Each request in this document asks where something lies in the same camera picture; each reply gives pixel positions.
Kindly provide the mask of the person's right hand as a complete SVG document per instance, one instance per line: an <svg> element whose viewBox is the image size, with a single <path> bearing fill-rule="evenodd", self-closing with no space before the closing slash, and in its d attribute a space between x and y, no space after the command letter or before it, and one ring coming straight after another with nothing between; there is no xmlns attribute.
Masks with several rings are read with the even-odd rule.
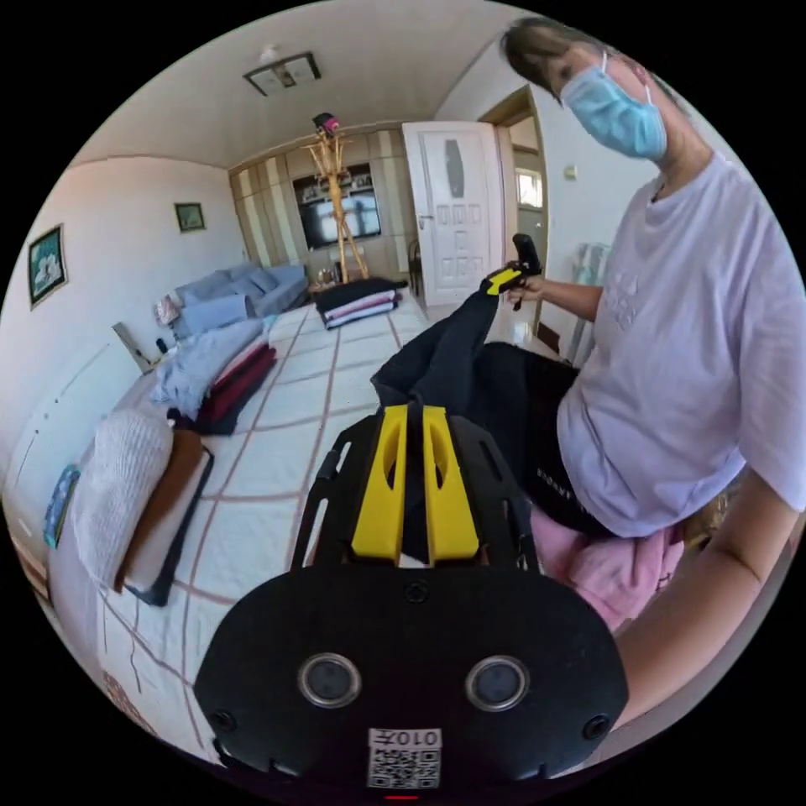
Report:
<svg viewBox="0 0 806 806"><path fill-rule="evenodd" d="M515 309L528 301L539 301L546 290L546 280L542 275L522 275L516 285L513 285L506 294L506 299Z"/></svg>

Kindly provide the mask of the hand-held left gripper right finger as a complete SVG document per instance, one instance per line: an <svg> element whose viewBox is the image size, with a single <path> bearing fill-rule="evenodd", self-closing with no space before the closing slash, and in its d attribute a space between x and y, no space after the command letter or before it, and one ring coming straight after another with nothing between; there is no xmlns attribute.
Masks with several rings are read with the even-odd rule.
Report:
<svg viewBox="0 0 806 806"><path fill-rule="evenodd" d="M479 538L447 414L441 407L422 409L422 453L429 560L473 561Z"/></svg>

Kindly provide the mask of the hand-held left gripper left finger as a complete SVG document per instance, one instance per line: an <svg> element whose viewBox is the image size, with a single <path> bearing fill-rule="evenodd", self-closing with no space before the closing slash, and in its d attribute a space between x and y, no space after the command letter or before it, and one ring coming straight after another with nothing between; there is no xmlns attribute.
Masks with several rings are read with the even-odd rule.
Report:
<svg viewBox="0 0 806 806"><path fill-rule="evenodd" d="M360 559L400 559L406 508L407 426L407 406L384 409L351 540L353 554Z"/></svg>

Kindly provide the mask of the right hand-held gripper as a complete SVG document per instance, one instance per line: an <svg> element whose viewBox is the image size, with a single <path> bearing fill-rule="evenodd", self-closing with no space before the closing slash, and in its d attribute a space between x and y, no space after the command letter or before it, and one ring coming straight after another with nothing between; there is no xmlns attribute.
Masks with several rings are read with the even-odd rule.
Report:
<svg viewBox="0 0 806 806"><path fill-rule="evenodd" d="M542 275L540 270L535 273L526 264L523 264L523 269L524 270L521 271L516 267L506 266L497 270L482 280L479 286L479 292L483 292L487 296L503 296L512 289L522 287L525 276ZM523 303L519 309L515 309L511 304L513 311L520 311L525 303Z"/></svg>

